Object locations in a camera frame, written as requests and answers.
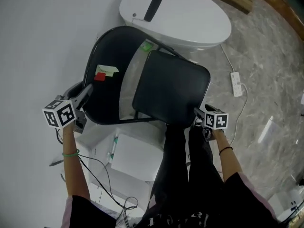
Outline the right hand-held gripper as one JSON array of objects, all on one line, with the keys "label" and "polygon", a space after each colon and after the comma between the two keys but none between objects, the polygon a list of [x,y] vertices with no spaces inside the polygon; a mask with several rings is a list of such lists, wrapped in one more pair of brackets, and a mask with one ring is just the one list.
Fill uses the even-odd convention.
[{"label": "right hand-held gripper", "polygon": [[217,108],[205,104],[205,109],[207,112],[203,112],[199,108],[194,108],[194,113],[196,117],[202,120],[202,132],[205,140],[207,142],[214,140],[213,131],[214,130],[224,130],[228,127],[228,114],[219,111]]}]

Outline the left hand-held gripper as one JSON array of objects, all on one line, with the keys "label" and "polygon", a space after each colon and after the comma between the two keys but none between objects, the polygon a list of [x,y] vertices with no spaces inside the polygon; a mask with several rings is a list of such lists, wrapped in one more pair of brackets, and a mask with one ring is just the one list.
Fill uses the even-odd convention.
[{"label": "left hand-held gripper", "polygon": [[74,131],[82,133],[86,125],[86,116],[81,108],[86,104],[93,92],[93,85],[83,87],[82,83],[72,86],[68,91],[68,99],[58,95],[55,100],[42,109],[50,127],[63,129],[74,122]]}]

